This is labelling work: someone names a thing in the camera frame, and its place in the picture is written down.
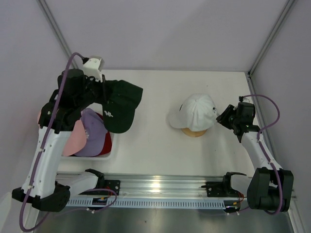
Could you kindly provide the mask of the dark green baseball cap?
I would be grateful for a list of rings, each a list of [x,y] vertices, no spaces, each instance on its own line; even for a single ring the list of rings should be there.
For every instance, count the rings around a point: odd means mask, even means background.
[[[103,104],[103,122],[111,133],[128,131],[135,111],[141,102],[143,88],[125,80],[105,82],[106,102]]]

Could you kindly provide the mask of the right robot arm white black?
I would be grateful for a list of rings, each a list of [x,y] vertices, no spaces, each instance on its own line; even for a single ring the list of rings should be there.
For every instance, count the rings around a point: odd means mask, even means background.
[[[261,129],[253,123],[255,114],[254,104],[239,102],[237,106],[228,105],[216,121],[233,131],[253,164],[255,173],[246,190],[248,206],[276,215],[289,210],[294,175],[273,159]]]

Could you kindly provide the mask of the white baseball cap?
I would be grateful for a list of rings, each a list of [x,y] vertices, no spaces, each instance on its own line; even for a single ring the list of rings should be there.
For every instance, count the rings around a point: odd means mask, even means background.
[[[169,124],[176,129],[188,128],[199,132],[211,128],[217,118],[217,108],[208,94],[192,94],[168,115]]]

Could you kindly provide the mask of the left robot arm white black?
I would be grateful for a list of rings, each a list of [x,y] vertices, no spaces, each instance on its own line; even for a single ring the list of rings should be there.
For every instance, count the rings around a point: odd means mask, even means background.
[[[80,69],[63,71],[57,78],[58,89],[42,107],[35,157],[25,183],[13,189],[12,198],[44,212],[60,212],[70,198],[80,194],[109,192],[104,174],[87,169],[64,183],[56,181],[65,145],[73,135],[82,111],[105,100],[104,75],[98,80]]]

